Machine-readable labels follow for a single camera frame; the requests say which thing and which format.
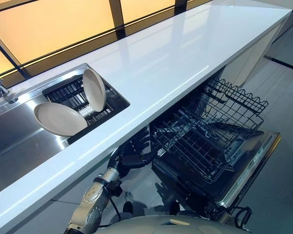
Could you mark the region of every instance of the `black rack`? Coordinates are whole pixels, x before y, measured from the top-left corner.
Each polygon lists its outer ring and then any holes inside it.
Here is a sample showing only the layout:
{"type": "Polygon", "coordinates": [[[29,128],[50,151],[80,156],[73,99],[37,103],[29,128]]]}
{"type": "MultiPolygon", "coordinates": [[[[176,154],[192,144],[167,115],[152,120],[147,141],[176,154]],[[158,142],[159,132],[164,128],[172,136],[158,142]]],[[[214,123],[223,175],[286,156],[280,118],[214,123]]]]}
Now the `black rack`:
{"type": "Polygon", "coordinates": [[[75,142],[130,105],[110,84],[102,77],[101,79],[105,85],[106,92],[106,104],[101,112],[96,112],[91,108],[84,93],[82,75],[73,76],[42,92],[50,102],[59,103],[74,109],[87,121],[88,127],[70,137],[67,140],[69,144],[75,142]]]}
{"type": "Polygon", "coordinates": [[[257,130],[266,101],[213,76],[151,125],[159,158],[168,153],[207,183],[215,182],[242,155],[244,141],[257,130]]]}

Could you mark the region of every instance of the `kitchen counter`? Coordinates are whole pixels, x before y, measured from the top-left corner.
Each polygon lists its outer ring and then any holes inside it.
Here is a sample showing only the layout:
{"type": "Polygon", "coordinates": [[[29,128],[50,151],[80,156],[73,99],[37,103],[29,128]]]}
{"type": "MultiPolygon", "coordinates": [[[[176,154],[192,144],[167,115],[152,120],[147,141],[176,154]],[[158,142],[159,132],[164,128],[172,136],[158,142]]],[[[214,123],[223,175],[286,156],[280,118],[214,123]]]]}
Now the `kitchen counter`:
{"type": "Polygon", "coordinates": [[[82,63],[130,106],[0,192],[0,234],[91,169],[291,11],[252,0],[213,0],[12,88],[29,89],[82,63]]]}

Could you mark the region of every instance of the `white plate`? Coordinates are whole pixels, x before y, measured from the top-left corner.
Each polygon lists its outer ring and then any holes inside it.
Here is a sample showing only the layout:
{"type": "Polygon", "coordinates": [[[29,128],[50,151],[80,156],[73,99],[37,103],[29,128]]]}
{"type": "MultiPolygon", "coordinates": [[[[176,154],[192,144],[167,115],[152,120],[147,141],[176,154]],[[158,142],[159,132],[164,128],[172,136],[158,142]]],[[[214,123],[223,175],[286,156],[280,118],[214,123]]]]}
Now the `white plate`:
{"type": "Polygon", "coordinates": [[[83,74],[83,85],[84,93],[92,109],[96,112],[102,111],[106,103],[106,93],[99,74],[86,69],[83,74]]]}
{"type": "Polygon", "coordinates": [[[70,137],[87,127],[86,120],[75,110],[58,103],[44,102],[34,109],[35,118],[45,130],[70,137]]]}

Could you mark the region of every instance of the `dish drying rack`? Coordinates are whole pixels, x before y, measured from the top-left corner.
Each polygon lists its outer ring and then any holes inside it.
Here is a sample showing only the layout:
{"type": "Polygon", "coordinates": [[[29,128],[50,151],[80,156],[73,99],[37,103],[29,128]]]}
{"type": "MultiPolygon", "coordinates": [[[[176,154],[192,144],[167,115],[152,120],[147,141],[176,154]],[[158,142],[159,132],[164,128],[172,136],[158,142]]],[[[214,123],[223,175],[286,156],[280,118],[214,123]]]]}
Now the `dish drying rack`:
{"type": "Polygon", "coordinates": [[[84,93],[83,75],[76,75],[50,88],[42,94],[50,101],[68,106],[79,112],[86,120],[88,127],[68,139],[71,144],[89,133],[130,104],[110,84],[101,77],[106,92],[106,104],[101,112],[94,111],[84,93]]]}
{"type": "Polygon", "coordinates": [[[266,101],[212,76],[150,125],[152,147],[205,182],[213,183],[243,155],[240,150],[263,119],[266,101]]]}

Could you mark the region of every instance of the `dishwasher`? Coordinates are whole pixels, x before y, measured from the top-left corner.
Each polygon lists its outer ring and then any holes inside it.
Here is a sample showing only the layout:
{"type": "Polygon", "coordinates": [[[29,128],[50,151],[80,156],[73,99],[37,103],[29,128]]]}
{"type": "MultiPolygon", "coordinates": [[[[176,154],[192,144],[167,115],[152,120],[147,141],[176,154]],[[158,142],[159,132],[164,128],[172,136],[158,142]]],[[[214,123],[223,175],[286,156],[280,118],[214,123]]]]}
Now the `dishwasher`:
{"type": "Polygon", "coordinates": [[[223,70],[149,125],[153,171],[212,220],[235,211],[281,139],[258,130],[268,103],[220,79],[223,70]]]}

